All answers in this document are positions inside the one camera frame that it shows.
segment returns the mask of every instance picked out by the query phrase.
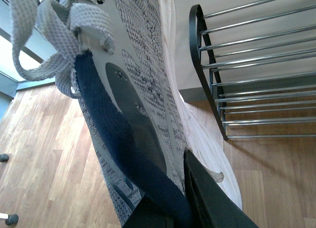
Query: black metal frame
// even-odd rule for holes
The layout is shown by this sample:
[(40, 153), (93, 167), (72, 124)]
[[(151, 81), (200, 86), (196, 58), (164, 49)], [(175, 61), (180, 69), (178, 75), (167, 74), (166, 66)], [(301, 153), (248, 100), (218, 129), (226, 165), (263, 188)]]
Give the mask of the black metal frame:
[[(200, 33), (203, 30), (207, 30), (207, 26), (206, 26), (206, 22), (204, 20), (204, 15), (203, 15), (203, 11), (202, 8), (199, 4), (194, 5), (191, 10), (190, 10), (190, 16), (189, 16), (189, 40), (190, 40), (190, 52), (191, 52), (191, 57), (192, 57), (192, 62), (194, 65), (194, 68), (197, 72), (197, 76), (202, 84), (202, 87), (205, 91), (207, 100), (212, 108), (213, 114), (215, 116), (216, 122), (218, 124), (218, 127), (223, 135), (224, 140), (227, 140), (227, 135), (226, 135), (226, 130), (224, 125), (222, 124), (222, 120), (221, 117), (225, 117), (225, 115), (221, 115), (221, 110), (219, 109), (219, 107), (216, 106), (215, 102), (214, 102), (214, 90), (213, 87), (210, 88), (202, 65), (201, 65), (201, 51), (199, 50), (199, 48), (201, 47), (201, 43), (202, 43), (202, 34)], [(211, 43), (211, 39), (209, 37), (209, 35), (203, 35), (203, 40), (206, 46), (212, 45)], [(207, 51), (208, 54), (208, 58), (209, 58), (209, 63), (210, 64), (214, 64), (216, 63), (215, 57), (214, 57), (214, 51), (208, 50)], [(221, 77), (219, 75), (218, 72), (214, 73), (215, 79), (217, 83), (222, 82), (221, 81)], [(213, 72), (211, 70), (209, 70), (209, 80), (210, 80), (210, 84), (213, 84)], [(219, 94), (224, 94), (224, 90), (223, 87), (218, 87), (218, 90), (216, 92), (217, 96), (216, 99), (218, 98)], [(226, 106), (226, 103), (221, 103), (220, 104), (221, 107)]]
[[(264, 46), (264, 47), (255, 47), (252, 49), (244, 50), (244, 51), (238, 51), (233, 53), (224, 53), (220, 54), (218, 56), (214, 55), (213, 50), (216, 48), (221, 47), (227, 47), (235, 44), (240, 43), (246, 43), (246, 42), (253, 42), (261, 39), (267, 39), (267, 38), (275, 38), (275, 37), (281, 37), (285, 35), (290, 35), (298, 32), (305, 32), (310, 30), (316, 29), (316, 23), (312, 24), (310, 26), (306, 27), (300, 27), (292, 30), (277, 32), (277, 33), (271, 33), (263, 36), (257, 36), (252, 37), (248, 39), (242, 39), (242, 40), (236, 40), (228, 43), (221, 43), (212, 45), (209, 33), (225, 30), (229, 28), (234, 28), (242, 25), (247, 25), (251, 23), (256, 23), (260, 21), (269, 20), (272, 18), (278, 18), (285, 15), (290, 15), (297, 12), (302, 12), (306, 10), (316, 9), (316, 5), (310, 5), (302, 8), (298, 8), (295, 10), (290, 10), (286, 12), (277, 13), (270, 16), (264, 16), (258, 19), (253, 19), (250, 21), (242, 22), (242, 23), (236, 23), (232, 25), (228, 25), (222, 28), (216, 28), (216, 29), (208, 29), (205, 19), (221, 14), (225, 14), (232, 11), (237, 11), (243, 8), (247, 8), (250, 6), (260, 5), (262, 3), (275, 1), (275, 0), (260, 0), (254, 3), (242, 5), (239, 7), (227, 9), (224, 11), (220, 11), (213, 14), (204, 15), (203, 10), (199, 4), (192, 6), (190, 10), (189, 15), (189, 41), (190, 41), (190, 52), (191, 52), (191, 58), (194, 65), (194, 68), (196, 70), (197, 76), (199, 77), (199, 80), (201, 82), (201, 85), (203, 87), (203, 90), (206, 94), (207, 100), (212, 108), (213, 114), (215, 116), (216, 122), (218, 124), (218, 127), (223, 135), (224, 140), (228, 140), (229, 138), (258, 138), (258, 137), (316, 137), (316, 134), (298, 134), (298, 135), (251, 135), (251, 136), (228, 136), (226, 134), (226, 127), (231, 125), (257, 125), (257, 124), (270, 124), (270, 123), (304, 123), (304, 122), (316, 122), (316, 116), (313, 117), (302, 117), (302, 118), (279, 118), (279, 119), (259, 119), (259, 120), (237, 120), (237, 121), (226, 121), (226, 115), (227, 114), (238, 114), (242, 112), (232, 112), (232, 109), (243, 109), (243, 108), (259, 108), (259, 107), (266, 107), (266, 106), (287, 106), (287, 105), (297, 105), (300, 103), (300, 107), (295, 108), (285, 108), (285, 109), (270, 109), (270, 110), (251, 110), (251, 111), (245, 111), (244, 113), (255, 113), (255, 112), (268, 112), (268, 111), (292, 111), (292, 110), (306, 110), (306, 109), (316, 109), (316, 106), (311, 107), (304, 107), (304, 104), (311, 104), (316, 101), (302, 101), (297, 100), (297, 102), (283, 102), (283, 103), (274, 103), (274, 104), (257, 104), (257, 105), (248, 105), (248, 106), (239, 106), (239, 107), (231, 107), (226, 106), (227, 103), (231, 102), (246, 102), (246, 101), (260, 101), (260, 100), (267, 100), (267, 99), (285, 99), (290, 97), (303, 97), (303, 96), (316, 96), (316, 81), (311, 83), (310, 85), (302, 84), (299, 86), (291, 84), (290, 86), (283, 86), (283, 87), (273, 87), (271, 84), (271, 87), (264, 88), (264, 89), (251, 89), (245, 90), (242, 88), (241, 92), (225, 92), (224, 88), (226, 89), (226, 86), (235, 85), (235, 86), (242, 86), (250, 83), (256, 83), (256, 82), (269, 82), (274, 81), (278, 79), (283, 79), (283, 81), (286, 81), (286, 79), (294, 79), (296, 77), (307, 77), (307, 76), (314, 76), (316, 75), (316, 70), (314, 72), (308, 72), (308, 73), (298, 73), (298, 74), (291, 74), (291, 75), (282, 75), (282, 76), (272, 76), (272, 77), (262, 77), (262, 78), (254, 78), (254, 79), (245, 79), (245, 80), (239, 80), (239, 81), (231, 81), (231, 82), (222, 82), (220, 77), (220, 71), (230, 71), (234, 69), (249, 67), (249, 66), (259, 66), (259, 65), (265, 65), (265, 64), (272, 64), (272, 63), (280, 63), (280, 62), (286, 62), (286, 61), (293, 61), (297, 59), (307, 59), (316, 57), (316, 48), (314, 49), (306, 49), (302, 51), (296, 51), (296, 52), (287, 52), (287, 53), (281, 53), (281, 54), (274, 54), (274, 55), (268, 55), (268, 56), (258, 56), (256, 58), (250, 58), (250, 59), (241, 59), (238, 61), (228, 61), (228, 62), (222, 62), (222, 63), (216, 63), (215, 58), (220, 58), (223, 56), (233, 55), (233, 54), (240, 54), (244, 52), (251, 52), (251, 51), (257, 51), (262, 49), (269, 49), (269, 48), (275, 48), (280, 46), (286, 46), (291, 44), (297, 44), (297, 43), (304, 43), (316, 40), (316, 36), (312, 38), (305, 38), (305, 39), (296, 39), (292, 40), (290, 42), (282, 42), (278, 44), (273, 44), (271, 46)], [(202, 65), (201, 64), (201, 57), (202, 52), (207, 51), (209, 64)], [(209, 80), (210, 84), (207, 83), (206, 76), (204, 74), (203, 70), (209, 69)], [(293, 90), (302, 90), (306, 88), (314, 88), (314, 90), (311, 91), (301, 91), (301, 92), (291, 92)], [(288, 93), (280, 93), (280, 94), (268, 94), (269, 92), (278, 92), (278, 91), (290, 91)]]

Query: window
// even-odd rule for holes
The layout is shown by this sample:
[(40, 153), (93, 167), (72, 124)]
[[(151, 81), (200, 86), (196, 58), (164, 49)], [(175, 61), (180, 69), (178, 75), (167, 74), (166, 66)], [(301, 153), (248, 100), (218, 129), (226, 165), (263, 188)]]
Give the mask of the window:
[[(24, 81), (15, 70), (12, 60), (12, 44), (0, 36), (0, 72), (13, 78), (16, 81)], [(20, 62), (24, 69), (37, 68), (40, 63), (21, 51)]]

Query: chair leg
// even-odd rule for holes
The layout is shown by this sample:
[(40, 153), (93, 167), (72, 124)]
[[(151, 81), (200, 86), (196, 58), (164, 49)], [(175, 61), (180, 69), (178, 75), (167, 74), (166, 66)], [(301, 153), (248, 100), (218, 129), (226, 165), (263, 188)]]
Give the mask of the chair leg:
[(0, 154), (0, 162), (7, 162), (9, 160), (9, 156), (7, 154)]
[(5, 224), (7, 226), (13, 225), (13, 224), (17, 224), (19, 221), (19, 216), (14, 214), (14, 215), (9, 215), (9, 219), (5, 221)]

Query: metal shoe rack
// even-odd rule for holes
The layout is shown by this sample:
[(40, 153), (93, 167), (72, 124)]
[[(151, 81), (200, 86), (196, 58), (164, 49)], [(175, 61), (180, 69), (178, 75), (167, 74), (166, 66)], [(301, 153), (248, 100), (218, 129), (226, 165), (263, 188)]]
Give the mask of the metal shoe rack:
[[(313, 43), (316, 40), (316, 17), (314, 23), (299, 28), (268, 33), (259, 36), (251, 36), (233, 40), (229, 42), (212, 44), (212, 35), (227, 29), (263, 22), (270, 19), (280, 18), (295, 13), (305, 12), (316, 8), (316, 4), (300, 7), (293, 10), (279, 12), (273, 15), (261, 16), (260, 18), (250, 19), (240, 23), (208, 28), (206, 19), (216, 16), (225, 16), (227, 13), (237, 12), (262, 5), (264, 3), (274, 2), (276, 0), (259, 0), (246, 5), (230, 8), (220, 12), (204, 15), (201, 6), (195, 5), (191, 8), (189, 17), (189, 38), (190, 51), (193, 65), (210, 103), (215, 119), (218, 123), (223, 138), (256, 138), (256, 137), (315, 137), (315, 134), (281, 134), (281, 135), (227, 135), (226, 129), (231, 126), (245, 125), (264, 125), (264, 124), (289, 124), (289, 123), (310, 123), (316, 122), (316, 116), (304, 117), (282, 117), (282, 118), (255, 118), (263, 112), (277, 113), (288, 111), (311, 110), (316, 115), (316, 61), (314, 62), (314, 72), (300, 72), (281, 74), (265, 77), (248, 78), (245, 74), (244, 79), (225, 81), (221, 73), (225, 71), (235, 71), (243, 69), (255, 69), (257, 66), (266, 65), (267, 68), (273, 68), (275, 63), (285, 63), (289, 61), (309, 59), (316, 57), (316, 48), (308, 48), (299, 51), (288, 52), (289, 46), (295, 46), (301, 43)], [(305, 33), (313, 33), (314, 36), (306, 37)], [(290, 41), (284, 37), (293, 36), (295, 39)], [(266, 45), (260, 40), (272, 39), (273, 42)], [(245, 46), (250, 44), (248, 49), (239, 49), (238, 51), (229, 50), (232, 47)], [(270, 55), (260, 54), (262, 50), (278, 50), (278, 47), (287, 46), (285, 51)], [(251, 53), (251, 58), (239, 58), (245, 53)], [(202, 64), (203, 55), (207, 56), (208, 64)], [(204, 70), (209, 70), (209, 82)], [(254, 115), (253, 119), (226, 120), (228, 115)]]

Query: white wall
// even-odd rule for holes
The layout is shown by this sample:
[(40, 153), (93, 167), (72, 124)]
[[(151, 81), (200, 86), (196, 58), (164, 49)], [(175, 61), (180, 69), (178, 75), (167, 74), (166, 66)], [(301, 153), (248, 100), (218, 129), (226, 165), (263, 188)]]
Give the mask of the white wall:
[[(177, 15), (177, 38), (176, 38), (176, 76), (179, 89), (188, 89), (201, 87), (195, 69), (192, 65), (189, 50), (189, 12), (190, 8), (195, 4), (200, 4), (204, 14), (209, 14), (235, 6), (247, 4), (257, 0), (175, 0)], [(270, 15), (282, 11), (299, 8), (302, 6), (315, 4), (316, 0), (278, 0), (271, 3), (263, 4), (257, 7), (251, 7), (241, 11), (225, 14), (222, 16), (207, 19), (208, 28), (216, 28), (229, 24), (234, 24), (265, 15)], [(285, 31), (302, 26), (316, 24), (316, 10), (301, 12), (289, 16), (284, 16), (256, 24), (245, 25), (238, 28), (232, 28), (225, 31), (210, 34), (212, 44), (223, 43), (227, 41), (254, 37), (258, 35), (268, 34), (271, 32)], [(218, 49), (216, 53), (232, 52), (242, 49), (248, 49), (256, 46), (267, 46), (277, 41), (287, 41), (292, 38), (315, 37), (316, 31), (308, 31), (292, 36), (286, 36), (282, 40), (273, 38), (264, 41), (256, 41), (251, 45), (236, 45), (228, 48)], [(265, 50), (261, 52), (253, 52), (252, 54), (243, 54), (229, 59), (248, 58), (256, 55), (269, 55), (280, 52), (291, 52), (296, 50), (315, 48), (316, 41), (305, 44), (297, 44), (289, 47), (278, 47), (275, 49)], [(225, 62), (228, 59), (219, 58), (217, 62)], [(276, 76), (284, 73), (308, 72), (316, 71), (316, 58), (303, 59), (297, 61), (289, 61), (279, 64), (269, 64), (253, 68), (244, 68), (242, 70), (223, 71), (221, 72), (222, 80), (228, 81), (233, 79), (245, 79), (260, 76)]]

